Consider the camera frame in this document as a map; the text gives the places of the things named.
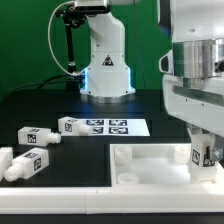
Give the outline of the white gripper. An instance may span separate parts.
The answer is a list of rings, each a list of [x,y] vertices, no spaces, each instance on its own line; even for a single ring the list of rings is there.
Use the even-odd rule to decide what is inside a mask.
[[[187,123],[190,138],[202,134],[202,129],[224,137],[224,78],[213,77],[204,81],[202,90],[183,87],[179,77],[163,76],[163,96],[169,115]],[[224,138],[212,136],[210,159],[224,158]]]

